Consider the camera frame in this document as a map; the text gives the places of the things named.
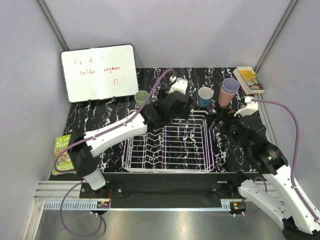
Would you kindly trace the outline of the pink plastic cup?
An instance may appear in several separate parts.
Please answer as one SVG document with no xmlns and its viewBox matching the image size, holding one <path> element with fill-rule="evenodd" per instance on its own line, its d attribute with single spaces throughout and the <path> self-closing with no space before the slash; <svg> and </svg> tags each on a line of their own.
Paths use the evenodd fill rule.
<svg viewBox="0 0 320 240">
<path fill-rule="evenodd" d="M 219 92 L 219 98 L 218 98 L 219 105 L 221 107 L 228 106 L 237 92 L 238 92 L 237 90 L 230 92 L 225 87 L 221 86 L 220 92 Z"/>
</svg>

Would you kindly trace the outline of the light blue flowered mug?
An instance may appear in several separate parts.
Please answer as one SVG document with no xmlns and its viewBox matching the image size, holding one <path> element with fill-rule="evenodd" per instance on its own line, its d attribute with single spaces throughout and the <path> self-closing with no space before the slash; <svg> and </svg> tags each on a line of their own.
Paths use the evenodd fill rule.
<svg viewBox="0 0 320 240">
<path fill-rule="evenodd" d="M 211 99 L 214 95 L 214 91 L 207 87 L 207 86 L 202 86 L 198 90 L 198 98 L 197 98 L 197 104 L 200 108 L 206 108 L 211 102 Z"/>
</svg>

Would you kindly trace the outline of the green plastic cup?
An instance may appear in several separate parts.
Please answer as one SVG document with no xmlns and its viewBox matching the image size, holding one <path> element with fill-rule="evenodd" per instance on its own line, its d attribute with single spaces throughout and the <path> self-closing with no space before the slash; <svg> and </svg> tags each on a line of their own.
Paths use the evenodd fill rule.
<svg viewBox="0 0 320 240">
<path fill-rule="evenodd" d="M 140 108 L 147 98 L 149 97 L 149 93 L 145 90 L 140 90 L 134 95 L 135 105 Z"/>
</svg>

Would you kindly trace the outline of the lilac plastic cup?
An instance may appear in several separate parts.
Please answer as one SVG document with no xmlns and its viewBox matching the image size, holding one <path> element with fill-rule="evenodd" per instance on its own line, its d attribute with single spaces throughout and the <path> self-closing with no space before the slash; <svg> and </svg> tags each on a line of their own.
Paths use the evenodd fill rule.
<svg viewBox="0 0 320 240">
<path fill-rule="evenodd" d="M 239 82 L 234 79 L 234 78 L 226 78 L 223 80 L 221 89 L 226 93 L 226 94 L 235 94 L 238 92 L 240 88 Z"/>
</svg>

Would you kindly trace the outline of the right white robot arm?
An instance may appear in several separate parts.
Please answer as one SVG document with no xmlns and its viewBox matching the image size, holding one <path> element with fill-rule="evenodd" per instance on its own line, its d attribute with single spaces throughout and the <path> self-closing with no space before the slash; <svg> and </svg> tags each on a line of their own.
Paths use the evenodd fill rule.
<svg viewBox="0 0 320 240">
<path fill-rule="evenodd" d="M 255 115 L 241 116 L 227 108 L 205 118 L 211 129 L 229 135 L 242 148 L 253 168 L 273 186 L 281 200 L 260 190 L 243 172 L 228 179 L 228 195 L 253 202 L 278 224 L 287 240 L 318 240 L 320 212 L 316 211 L 316 216 L 312 216 L 305 203 L 311 208 L 315 206 L 307 197 L 301 199 L 296 192 L 288 160 L 268 141 L 262 121 Z"/>
</svg>

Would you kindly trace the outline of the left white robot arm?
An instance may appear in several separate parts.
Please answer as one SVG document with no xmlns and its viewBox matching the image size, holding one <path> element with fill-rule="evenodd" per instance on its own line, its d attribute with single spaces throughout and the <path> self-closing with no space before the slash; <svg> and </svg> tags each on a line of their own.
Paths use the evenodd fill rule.
<svg viewBox="0 0 320 240">
<path fill-rule="evenodd" d="M 73 133 L 67 152 L 76 175 L 89 184 L 95 197 L 103 198 L 108 193 L 107 181 L 94 158 L 130 137 L 161 129 L 177 118 L 188 119 L 193 103 L 191 96 L 175 90 L 154 102 L 144 103 L 137 111 L 106 127 Z"/>
</svg>

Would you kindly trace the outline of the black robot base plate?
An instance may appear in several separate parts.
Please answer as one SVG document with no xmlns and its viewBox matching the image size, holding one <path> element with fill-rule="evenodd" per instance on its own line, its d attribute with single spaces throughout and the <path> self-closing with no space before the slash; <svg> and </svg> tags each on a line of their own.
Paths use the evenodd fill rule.
<svg viewBox="0 0 320 240">
<path fill-rule="evenodd" d="M 235 196 L 233 180 L 260 177 L 256 172 L 211 173 L 104 173 L 106 185 L 94 190 L 88 183 L 80 187 L 81 199 L 124 199 L 147 195 L 201 195 L 204 197 Z"/>
</svg>

